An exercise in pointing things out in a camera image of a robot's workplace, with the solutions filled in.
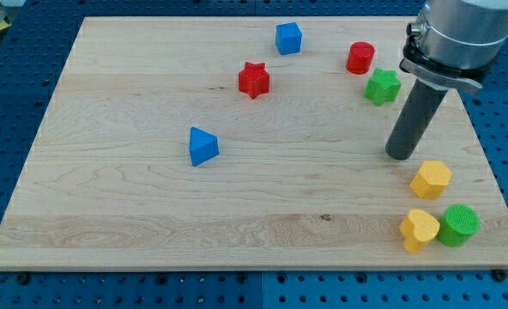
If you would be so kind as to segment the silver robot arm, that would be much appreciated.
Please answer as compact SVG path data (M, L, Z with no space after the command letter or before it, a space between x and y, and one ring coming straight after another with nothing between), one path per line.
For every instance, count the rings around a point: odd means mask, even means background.
M508 36L508 0L426 0L407 25L401 70L476 95Z

